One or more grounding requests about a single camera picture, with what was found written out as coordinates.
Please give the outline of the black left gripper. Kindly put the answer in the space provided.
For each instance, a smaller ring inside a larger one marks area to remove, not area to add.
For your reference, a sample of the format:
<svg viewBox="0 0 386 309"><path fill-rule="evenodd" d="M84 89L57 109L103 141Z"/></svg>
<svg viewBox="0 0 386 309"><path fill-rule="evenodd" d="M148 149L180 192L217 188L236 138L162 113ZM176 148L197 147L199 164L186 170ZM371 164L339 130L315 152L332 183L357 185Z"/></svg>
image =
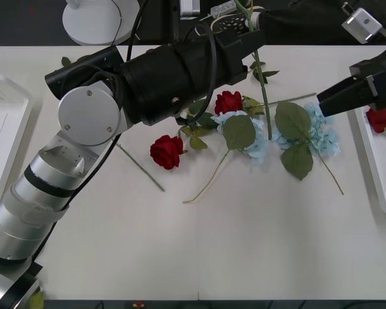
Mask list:
<svg viewBox="0 0 386 309"><path fill-rule="evenodd" d="M266 44L266 36L264 30L254 30L240 36L235 33L218 33L216 42L221 49L226 83L233 86L247 76L248 68L243 64L243 59L263 47Z"/></svg>

